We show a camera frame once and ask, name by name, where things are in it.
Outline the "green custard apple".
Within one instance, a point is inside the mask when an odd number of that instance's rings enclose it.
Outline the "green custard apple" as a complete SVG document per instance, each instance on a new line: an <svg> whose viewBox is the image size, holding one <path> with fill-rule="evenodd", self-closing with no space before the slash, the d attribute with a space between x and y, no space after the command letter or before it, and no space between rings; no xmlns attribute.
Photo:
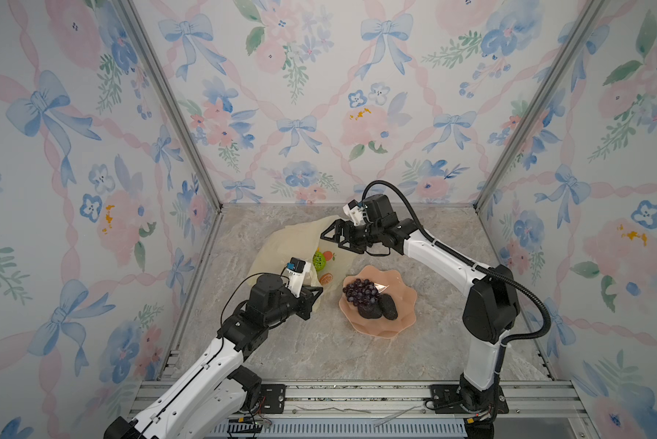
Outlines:
<svg viewBox="0 0 657 439"><path fill-rule="evenodd" d="M313 256L313 267L316 269L318 273L322 272L323 270L326 269L328 266L328 262L332 261L334 259L334 254L333 252L330 251L324 251L322 252L320 249L317 249Z"/></svg>

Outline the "yellow plastic bag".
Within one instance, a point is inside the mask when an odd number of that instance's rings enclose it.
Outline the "yellow plastic bag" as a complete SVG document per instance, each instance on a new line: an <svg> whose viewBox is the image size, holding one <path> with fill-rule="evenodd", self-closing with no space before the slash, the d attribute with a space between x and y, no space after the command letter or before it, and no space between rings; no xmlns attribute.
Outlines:
<svg viewBox="0 0 657 439"><path fill-rule="evenodd" d="M324 292L314 305L313 311L319 311L332 299L337 299L337 289L348 275L355 256L347 251L339 250L335 243L328 243L319 239L337 215L324 217L317 221L304 222L284 227L282 230L272 233L251 265L249 274L259 272L279 274L292 257L307 261L311 264L311 271L305 278L304 284L311 286L322 286ZM334 259L328 262L325 270L318 273L313 267L313 256L317 249L322 252L330 251Z"/></svg>

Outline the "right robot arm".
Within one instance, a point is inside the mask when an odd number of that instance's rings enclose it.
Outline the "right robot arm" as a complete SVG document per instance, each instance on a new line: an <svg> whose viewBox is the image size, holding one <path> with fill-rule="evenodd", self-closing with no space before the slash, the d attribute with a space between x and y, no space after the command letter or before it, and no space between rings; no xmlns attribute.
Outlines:
<svg viewBox="0 0 657 439"><path fill-rule="evenodd" d="M344 207L348 217L334 221L320 239L354 254L367 254L380 244L422 263L459 289L466 299L462 320L470 346L456 399L469 413L494 415L499 410L506 342L520 314L511 271L483 265L438 241L414 209L407 210L410 217L400 219L383 194L353 200Z"/></svg>

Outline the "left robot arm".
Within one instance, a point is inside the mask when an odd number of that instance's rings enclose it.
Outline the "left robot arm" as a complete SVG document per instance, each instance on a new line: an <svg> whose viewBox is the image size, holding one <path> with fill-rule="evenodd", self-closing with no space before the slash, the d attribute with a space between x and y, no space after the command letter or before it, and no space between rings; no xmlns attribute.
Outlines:
<svg viewBox="0 0 657 439"><path fill-rule="evenodd" d="M244 362L292 316L311 318L323 288L280 274L248 278L255 281L249 297L222 320L198 360L132 420L114 420L105 438L203 438L233 413L258 405L262 379Z"/></svg>

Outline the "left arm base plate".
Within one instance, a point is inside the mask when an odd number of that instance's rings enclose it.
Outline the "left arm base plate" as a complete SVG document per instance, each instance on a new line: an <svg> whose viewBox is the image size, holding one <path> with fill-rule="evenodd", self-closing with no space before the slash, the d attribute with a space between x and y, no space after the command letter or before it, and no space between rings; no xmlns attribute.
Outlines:
<svg viewBox="0 0 657 439"><path fill-rule="evenodd" d="M285 384L261 384L253 396L253 414L282 414L285 407Z"/></svg>

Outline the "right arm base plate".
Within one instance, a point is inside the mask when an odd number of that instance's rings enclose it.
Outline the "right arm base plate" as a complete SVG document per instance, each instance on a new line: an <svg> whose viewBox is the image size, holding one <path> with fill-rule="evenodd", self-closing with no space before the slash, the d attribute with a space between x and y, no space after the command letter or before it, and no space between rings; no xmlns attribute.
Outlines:
<svg viewBox="0 0 657 439"><path fill-rule="evenodd" d="M469 385L433 384L429 391L425 406L438 414L484 415L494 407L498 414L509 413L509 405L500 386L479 391Z"/></svg>

